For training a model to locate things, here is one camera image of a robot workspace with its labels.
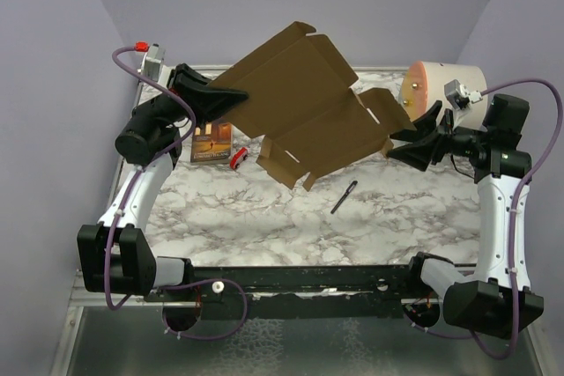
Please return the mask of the brown cardboard box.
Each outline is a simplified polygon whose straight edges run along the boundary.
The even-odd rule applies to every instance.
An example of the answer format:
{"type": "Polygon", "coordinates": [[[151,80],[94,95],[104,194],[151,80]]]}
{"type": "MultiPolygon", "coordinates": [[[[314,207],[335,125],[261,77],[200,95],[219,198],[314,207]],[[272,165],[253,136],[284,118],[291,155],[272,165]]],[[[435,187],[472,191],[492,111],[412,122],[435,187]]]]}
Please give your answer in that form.
{"type": "Polygon", "coordinates": [[[323,176],[393,147],[414,125],[387,89],[352,89],[358,76],[330,38],[295,21],[212,80],[248,94],[226,119],[263,139],[256,162],[275,181],[310,190],[323,176]]]}

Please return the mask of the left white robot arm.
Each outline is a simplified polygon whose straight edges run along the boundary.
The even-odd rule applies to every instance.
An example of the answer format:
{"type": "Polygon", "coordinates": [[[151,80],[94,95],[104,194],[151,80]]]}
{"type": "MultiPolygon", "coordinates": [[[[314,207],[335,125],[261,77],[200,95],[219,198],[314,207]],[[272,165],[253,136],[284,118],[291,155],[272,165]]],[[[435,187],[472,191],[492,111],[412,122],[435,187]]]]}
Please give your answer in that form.
{"type": "Polygon", "coordinates": [[[164,287],[172,299],[188,299],[195,288],[184,258],[156,256],[145,228],[164,182],[176,168],[182,143],[194,130],[223,117],[248,99],[235,89],[212,86],[209,78],[181,64],[165,85],[126,67],[159,91],[132,110],[115,148],[132,169],[98,219],[77,236],[80,267],[89,292],[145,296],[164,287]]]}

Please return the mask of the dark paperback book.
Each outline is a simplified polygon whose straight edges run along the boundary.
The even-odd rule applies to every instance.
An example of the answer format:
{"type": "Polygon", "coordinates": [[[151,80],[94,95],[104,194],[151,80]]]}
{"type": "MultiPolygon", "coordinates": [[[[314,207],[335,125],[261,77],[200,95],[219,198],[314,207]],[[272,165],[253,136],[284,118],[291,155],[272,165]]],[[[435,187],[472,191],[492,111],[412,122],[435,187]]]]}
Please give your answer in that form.
{"type": "Polygon", "coordinates": [[[226,164],[233,149],[233,126],[217,120],[196,127],[192,134],[190,162],[196,165],[226,164]]]}

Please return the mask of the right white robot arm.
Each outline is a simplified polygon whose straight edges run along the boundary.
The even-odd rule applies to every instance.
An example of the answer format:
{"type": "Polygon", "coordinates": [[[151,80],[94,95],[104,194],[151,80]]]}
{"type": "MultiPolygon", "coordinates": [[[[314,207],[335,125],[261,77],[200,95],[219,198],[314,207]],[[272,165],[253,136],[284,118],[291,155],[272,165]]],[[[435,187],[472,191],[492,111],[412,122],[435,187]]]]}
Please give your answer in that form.
{"type": "Polygon", "coordinates": [[[469,159],[479,194],[479,255],[465,276],[449,259],[417,253],[404,277],[416,298],[434,291],[442,300],[442,316],[452,326],[500,339],[510,339],[544,311],[544,300],[532,293],[524,260],[524,208],[529,189],[518,185],[531,169],[530,154],[519,151],[527,101],[496,94],[482,129],[455,126],[454,113],[436,101],[413,129],[392,135],[403,146],[389,151],[420,171],[446,155],[469,159]]]}

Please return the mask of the red toy ambulance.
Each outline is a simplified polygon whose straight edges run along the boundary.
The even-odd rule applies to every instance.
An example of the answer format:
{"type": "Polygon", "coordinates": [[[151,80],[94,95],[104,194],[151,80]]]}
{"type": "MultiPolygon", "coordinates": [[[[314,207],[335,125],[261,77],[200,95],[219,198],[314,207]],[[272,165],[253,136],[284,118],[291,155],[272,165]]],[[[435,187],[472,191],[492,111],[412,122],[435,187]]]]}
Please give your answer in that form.
{"type": "Polygon", "coordinates": [[[241,148],[233,155],[230,161],[230,167],[233,170],[237,170],[240,167],[241,163],[243,163],[248,158],[248,156],[249,156],[248,149],[245,147],[241,148]]]}

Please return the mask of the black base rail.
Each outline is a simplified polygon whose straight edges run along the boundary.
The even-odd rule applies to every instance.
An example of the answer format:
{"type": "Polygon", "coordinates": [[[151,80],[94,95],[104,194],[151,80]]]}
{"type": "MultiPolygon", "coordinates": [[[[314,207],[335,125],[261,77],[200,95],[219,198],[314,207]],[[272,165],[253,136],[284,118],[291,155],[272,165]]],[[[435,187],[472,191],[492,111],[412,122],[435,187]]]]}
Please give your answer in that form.
{"type": "Polygon", "coordinates": [[[421,327],[441,318],[440,300],[408,265],[189,267],[189,288],[145,296],[206,320],[408,317],[421,327]]]}

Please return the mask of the black pen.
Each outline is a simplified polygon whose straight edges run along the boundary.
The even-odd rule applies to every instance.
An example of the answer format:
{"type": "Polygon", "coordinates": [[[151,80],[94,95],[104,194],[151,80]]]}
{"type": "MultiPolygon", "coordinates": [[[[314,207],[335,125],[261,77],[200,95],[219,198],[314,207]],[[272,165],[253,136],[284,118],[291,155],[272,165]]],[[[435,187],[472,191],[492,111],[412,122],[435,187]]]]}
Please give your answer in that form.
{"type": "Polygon", "coordinates": [[[345,199],[354,191],[354,189],[357,187],[358,182],[357,181],[352,181],[349,186],[347,187],[347,189],[345,190],[345,192],[339,197],[337,203],[333,206],[333,208],[331,209],[330,213],[331,214],[335,214],[336,211],[339,209],[339,207],[343,204],[343,202],[345,201],[345,199]]]}

